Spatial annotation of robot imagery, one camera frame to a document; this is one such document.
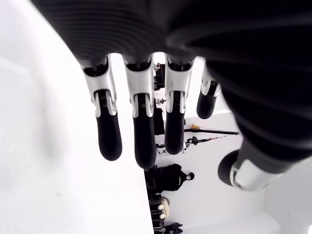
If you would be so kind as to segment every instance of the black fabric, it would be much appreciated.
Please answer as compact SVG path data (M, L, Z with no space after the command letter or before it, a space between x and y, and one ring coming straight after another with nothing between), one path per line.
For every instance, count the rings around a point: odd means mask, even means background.
M179 227L182 227L182 224L179 223L173 223L168 226L165 226L165 234L180 234L183 232L182 229Z
M163 191L176 191L186 180L186 174L181 171L182 167L173 164L167 167L150 169L145 172L145 180L153 182L151 193L157 194Z
M154 99L154 132L155 135L165 134L165 125L162 118L162 109L156 107L156 100Z

